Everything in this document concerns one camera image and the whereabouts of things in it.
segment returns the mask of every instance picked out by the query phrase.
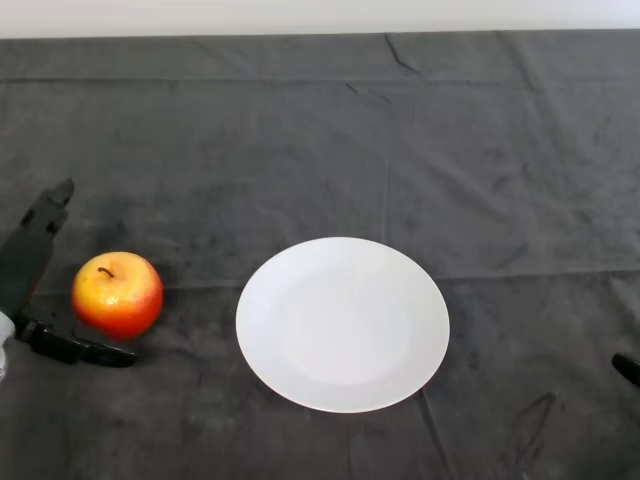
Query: apple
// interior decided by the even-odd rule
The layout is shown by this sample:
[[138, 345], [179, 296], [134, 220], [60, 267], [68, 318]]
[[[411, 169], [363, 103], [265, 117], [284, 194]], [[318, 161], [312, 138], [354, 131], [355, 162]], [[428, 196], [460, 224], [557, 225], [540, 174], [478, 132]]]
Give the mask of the apple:
[[73, 282], [71, 301], [87, 325], [118, 340], [145, 332], [162, 310], [162, 281], [139, 255], [111, 252], [89, 260]]

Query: plate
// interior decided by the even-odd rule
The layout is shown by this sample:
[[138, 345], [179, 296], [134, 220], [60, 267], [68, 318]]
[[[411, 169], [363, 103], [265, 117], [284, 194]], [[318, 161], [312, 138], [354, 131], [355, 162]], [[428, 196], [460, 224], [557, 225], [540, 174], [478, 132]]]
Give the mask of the plate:
[[376, 410], [419, 390], [449, 342], [431, 277], [409, 257], [357, 238], [277, 254], [251, 277], [236, 312], [244, 357], [285, 398], [317, 410]]

